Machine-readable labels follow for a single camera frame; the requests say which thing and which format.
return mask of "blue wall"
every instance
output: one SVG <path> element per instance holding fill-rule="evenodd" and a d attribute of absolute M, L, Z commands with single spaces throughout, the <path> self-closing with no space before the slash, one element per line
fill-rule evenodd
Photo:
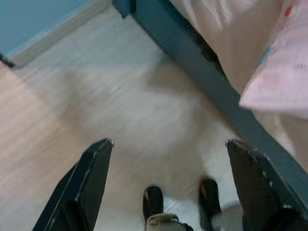
<path fill-rule="evenodd" d="M 91 0 L 0 0 L 0 53 L 8 55 Z"/>

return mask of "black shoe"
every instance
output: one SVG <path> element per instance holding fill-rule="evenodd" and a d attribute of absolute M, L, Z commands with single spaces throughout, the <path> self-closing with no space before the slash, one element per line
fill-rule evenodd
<path fill-rule="evenodd" d="M 218 185 L 211 178 L 203 178 L 199 186 L 199 206 L 201 227 L 212 230 L 210 221 L 221 212 L 218 196 Z"/>
<path fill-rule="evenodd" d="M 145 222 L 150 216 L 164 212 L 164 198 L 158 186 L 148 187 L 143 194 L 143 215 Z"/>

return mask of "light wooden floor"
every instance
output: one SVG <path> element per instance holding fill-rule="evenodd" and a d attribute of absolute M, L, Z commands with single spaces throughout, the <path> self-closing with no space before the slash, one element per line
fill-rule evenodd
<path fill-rule="evenodd" d="M 142 193 L 200 230 L 197 185 L 237 200 L 225 140 L 236 135 L 187 74 L 114 8 L 21 70 L 0 70 L 0 230 L 29 231 L 94 141 L 115 141 L 96 231 L 143 230 Z"/>

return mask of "bed frame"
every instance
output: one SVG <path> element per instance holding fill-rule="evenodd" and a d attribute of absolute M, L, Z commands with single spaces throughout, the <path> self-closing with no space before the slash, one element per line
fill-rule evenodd
<path fill-rule="evenodd" d="M 239 107 L 239 94 L 227 81 L 216 56 L 190 23 L 168 0 L 114 0 L 123 17 L 136 21 L 165 52 L 179 63 L 215 103 L 237 133 L 265 153 L 291 188 L 308 205 L 308 175 L 272 138 L 251 111 Z"/>

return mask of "bed sheet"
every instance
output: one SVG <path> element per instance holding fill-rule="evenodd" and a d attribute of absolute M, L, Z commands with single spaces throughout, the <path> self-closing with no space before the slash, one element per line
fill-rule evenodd
<path fill-rule="evenodd" d="M 170 0 L 217 54 L 241 94 L 288 0 Z M 308 121 L 254 111 L 257 120 L 308 171 Z"/>

